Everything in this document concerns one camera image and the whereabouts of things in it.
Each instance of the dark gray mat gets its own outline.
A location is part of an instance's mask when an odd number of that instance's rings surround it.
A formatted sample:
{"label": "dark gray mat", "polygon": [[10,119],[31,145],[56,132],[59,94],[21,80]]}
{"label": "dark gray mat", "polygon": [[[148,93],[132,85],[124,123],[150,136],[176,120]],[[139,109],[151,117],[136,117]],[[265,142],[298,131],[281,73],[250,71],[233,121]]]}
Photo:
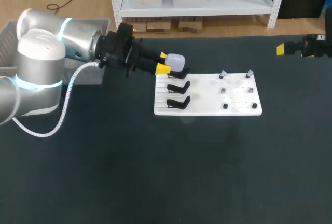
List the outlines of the dark gray mat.
{"label": "dark gray mat", "polygon": [[157,117],[153,76],[108,71],[54,137],[0,127],[0,223],[331,223],[332,60],[275,56],[298,39],[144,41],[193,73],[252,69],[260,117]]}

